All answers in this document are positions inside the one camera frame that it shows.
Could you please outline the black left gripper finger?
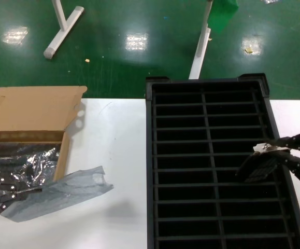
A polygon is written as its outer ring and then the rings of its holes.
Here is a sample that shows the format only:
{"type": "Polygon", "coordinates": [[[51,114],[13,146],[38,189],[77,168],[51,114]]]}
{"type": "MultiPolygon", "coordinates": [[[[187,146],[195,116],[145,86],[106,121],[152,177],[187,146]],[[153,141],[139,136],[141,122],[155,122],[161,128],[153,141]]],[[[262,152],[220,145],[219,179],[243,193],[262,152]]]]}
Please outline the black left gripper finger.
{"type": "Polygon", "coordinates": [[[14,202],[23,201],[26,199],[26,196],[22,193],[12,193],[0,196],[0,214],[10,207],[14,202]]]}
{"type": "Polygon", "coordinates": [[[30,186],[25,182],[0,182],[0,194],[7,192],[17,192],[17,193],[33,193],[33,192],[42,192],[40,186],[30,186]]]}

